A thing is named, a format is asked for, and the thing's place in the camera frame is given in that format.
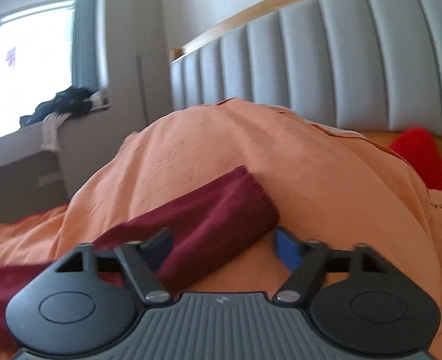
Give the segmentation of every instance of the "round black pad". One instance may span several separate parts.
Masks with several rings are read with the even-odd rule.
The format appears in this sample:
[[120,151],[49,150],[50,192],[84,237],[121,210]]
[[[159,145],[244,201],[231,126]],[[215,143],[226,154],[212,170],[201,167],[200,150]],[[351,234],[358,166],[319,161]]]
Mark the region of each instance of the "round black pad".
[[75,356],[113,344],[136,315],[124,288],[84,272],[45,271],[11,299],[6,324],[21,346]]
[[429,295],[390,274],[364,273],[328,286],[314,297],[310,314],[334,344],[369,356],[427,350],[440,322]]

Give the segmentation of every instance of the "gray curtain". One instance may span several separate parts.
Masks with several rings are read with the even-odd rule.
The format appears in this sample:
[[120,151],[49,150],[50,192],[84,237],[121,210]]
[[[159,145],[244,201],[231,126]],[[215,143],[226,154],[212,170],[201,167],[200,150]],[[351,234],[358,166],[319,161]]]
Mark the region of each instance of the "gray curtain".
[[96,0],[76,0],[73,27],[72,81],[99,89],[96,60]]

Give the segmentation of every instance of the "orange blanket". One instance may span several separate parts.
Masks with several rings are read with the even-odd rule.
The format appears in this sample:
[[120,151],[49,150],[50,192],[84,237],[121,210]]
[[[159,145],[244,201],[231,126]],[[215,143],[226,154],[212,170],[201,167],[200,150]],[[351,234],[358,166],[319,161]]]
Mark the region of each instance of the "orange blanket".
[[[0,225],[0,263],[55,259],[242,164],[273,198],[281,225],[337,249],[372,245],[442,313],[442,191],[428,191],[389,149],[237,99],[174,112],[130,135],[69,207]],[[267,236],[191,290],[272,294],[287,275]],[[442,321],[431,353],[442,360]]]

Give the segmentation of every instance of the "upholstered headboard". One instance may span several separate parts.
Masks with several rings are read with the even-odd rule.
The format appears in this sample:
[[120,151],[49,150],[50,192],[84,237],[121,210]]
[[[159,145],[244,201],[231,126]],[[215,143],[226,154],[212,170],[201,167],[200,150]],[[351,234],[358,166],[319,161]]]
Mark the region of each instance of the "upholstered headboard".
[[175,109],[239,97],[384,144],[420,126],[442,153],[442,0],[266,0],[173,59]]

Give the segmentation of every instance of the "logo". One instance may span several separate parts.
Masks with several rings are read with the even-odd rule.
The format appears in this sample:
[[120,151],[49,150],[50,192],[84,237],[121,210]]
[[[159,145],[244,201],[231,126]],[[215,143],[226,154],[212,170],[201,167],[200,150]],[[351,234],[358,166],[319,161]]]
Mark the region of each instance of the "logo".
[[223,297],[221,297],[221,298],[217,298],[217,299],[216,299],[216,302],[218,302],[218,303],[220,303],[220,304],[224,304],[224,303],[226,303],[226,302],[229,302],[229,298],[223,296]]

